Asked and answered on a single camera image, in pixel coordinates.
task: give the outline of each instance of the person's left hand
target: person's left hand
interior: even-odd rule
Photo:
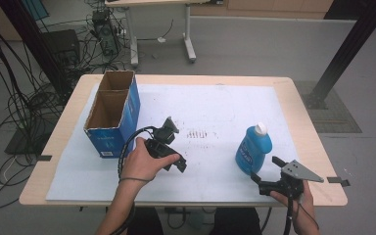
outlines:
[[[138,178],[152,180],[155,175],[166,165],[173,164],[179,160],[178,154],[169,155],[164,158],[152,158],[145,146],[145,139],[136,138],[136,148],[124,160],[123,171],[120,178]]]

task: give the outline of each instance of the blue bottle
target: blue bottle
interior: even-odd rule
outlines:
[[[247,128],[246,136],[236,153],[237,165],[247,174],[258,173],[264,163],[264,157],[272,149],[266,126],[259,122]]]

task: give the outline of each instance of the desk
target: desk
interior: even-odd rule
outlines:
[[[123,8],[126,20],[127,20],[127,30],[130,38],[130,63],[137,67],[139,64],[138,60],[138,50],[137,50],[137,39],[134,33],[134,25],[132,19],[131,8],[138,6],[150,6],[150,5],[175,5],[175,4],[184,4],[185,5],[185,32],[183,33],[183,38],[185,42],[185,47],[188,52],[188,58],[191,63],[194,63],[197,59],[194,47],[192,46],[191,37],[190,37],[190,15],[191,7],[190,4],[193,3],[205,3],[209,0],[119,0],[115,2],[106,2],[106,6],[110,8]]]
[[[43,155],[51,155],[50,162],[38,162],[26,183],[20,197],[24,205],[70,205],[70,206],[105,206],[106,202],[72,202],[47,201],[46,195],[54,178],[57,165],[71,137],[78,117],[81,114],[94,85],[99,83],[102,75],[84,75],[74,89],[70,100],[48,141]],[[204,75],[147,75],[137,74],[138,84],[186,84],[186,85],[242,85],[242,86],[271,86],[277,94],[285,120],[289,126],[291,137],[300,162],[318,175],[325,178],[336,176],[336,173],[326,155],[322,143],[311,123],[306,108],[295,87],[287,77],[258,77],[258,76],[204,76]],[[325,182],[309,183],[316,206],[344,206],[347,196],[340,184]],[[201,206],[230,206],[208,204]],[[256,203],[253,206],[268,206]]]

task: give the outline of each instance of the person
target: person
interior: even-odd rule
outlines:
[[[136,138],[136,148],[125,159],[115,196],[96,234],[112,234],[123,225],[142,187],[152,181],[159,170],[179,159],[177,154],[154,159],[149,155],[144,142],[145,139]],[[282,194],[272,191],[270,196],[283,205],[287,205],[288,200]],[[155,209],[137,208],[133,220],[122,234],[164,234]],[[294,201],[293,225],[300,235],[320,234],[315,222],[313,197],[307,181],[304,181],[303,200],[300,203]],[[256,210],[253,208],[216,209],[211,235],[223,234],[261,234]]]

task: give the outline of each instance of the bottle label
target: bottle label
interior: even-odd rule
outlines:
[[[246,141],[243,141],[239,148],[240,155],[243,157],[243,160],[246,161],[247,164],[252,165],[253,159],[252,156],[249,153],[249,150],[246,146]]]

